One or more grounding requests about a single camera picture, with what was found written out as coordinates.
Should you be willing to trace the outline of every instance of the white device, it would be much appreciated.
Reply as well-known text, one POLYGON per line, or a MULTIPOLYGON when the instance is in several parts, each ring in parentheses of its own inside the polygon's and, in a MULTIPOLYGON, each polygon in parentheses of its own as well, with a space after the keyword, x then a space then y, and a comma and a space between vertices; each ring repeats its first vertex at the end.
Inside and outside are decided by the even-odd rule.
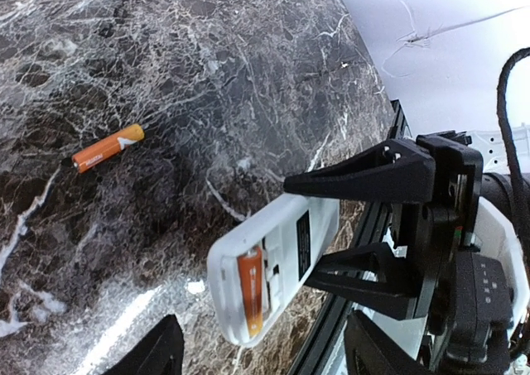
POLYGON ((223 336, 257 345, 338 228, 338 200, 283 194, 217 240, 208 254, 208 283, 223 336))

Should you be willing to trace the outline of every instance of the dark marble surface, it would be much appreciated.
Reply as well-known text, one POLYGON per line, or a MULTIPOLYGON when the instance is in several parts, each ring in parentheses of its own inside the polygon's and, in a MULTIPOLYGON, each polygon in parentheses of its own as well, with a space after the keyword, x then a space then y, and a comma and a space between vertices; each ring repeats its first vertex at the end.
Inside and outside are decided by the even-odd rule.
MULTIPOLYGON (((0 0, 0 65, 0 373, 101 373, 167 313, 185 373, 284 373, 323 294, 242 350, 205 259, 282 177, 384 137, 392 110, 341 1, 0 0), (143 142, 65 165, 131 123, 143 142)), ((358 214, 343 207, 338 246, 358 214)))

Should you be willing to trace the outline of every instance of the battery label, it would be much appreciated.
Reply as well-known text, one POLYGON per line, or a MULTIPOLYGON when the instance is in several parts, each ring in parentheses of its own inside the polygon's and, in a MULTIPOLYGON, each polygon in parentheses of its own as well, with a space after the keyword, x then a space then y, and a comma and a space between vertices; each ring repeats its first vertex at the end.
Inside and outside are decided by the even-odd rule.
POLYGON ((296 238, 298 240, 298 281, 311 266, 311 230, 309 211, 296 221, 296 238))

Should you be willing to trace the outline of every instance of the orange battery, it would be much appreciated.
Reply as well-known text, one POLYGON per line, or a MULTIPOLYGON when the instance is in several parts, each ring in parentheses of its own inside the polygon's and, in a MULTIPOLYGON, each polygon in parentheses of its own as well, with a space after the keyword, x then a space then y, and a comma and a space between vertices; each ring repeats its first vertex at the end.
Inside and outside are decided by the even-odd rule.
POLYGON ((259 334, 263 327, 262 256, 261 248, 255 247, 238 257, 243 305, 247 318, 248 334, 251 338, 259 334))
POLYGON ((141 141, 144 136, 142 127, 138 124, 133 124, 74 154, 72 161, 74 162, 75 168, 82 174, 96 164, 118 154, 125 147, 141 141))

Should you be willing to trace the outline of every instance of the marble table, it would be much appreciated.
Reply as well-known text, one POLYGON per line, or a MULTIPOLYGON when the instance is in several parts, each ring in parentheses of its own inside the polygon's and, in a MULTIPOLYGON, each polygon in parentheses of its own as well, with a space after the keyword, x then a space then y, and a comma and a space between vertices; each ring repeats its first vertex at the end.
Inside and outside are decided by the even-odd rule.
MULTIPOLYGON (((211 244, 282 178, 380 141, 392 109, 340 0, 0 0, 0 373, 102 373, 159 319, 186 374, 285 373, 324 294, 223 340, 211 244), (146 139, 79 175, 131 123, 146 139)), ((343 205, 335 248, 360 205, 343 205)))

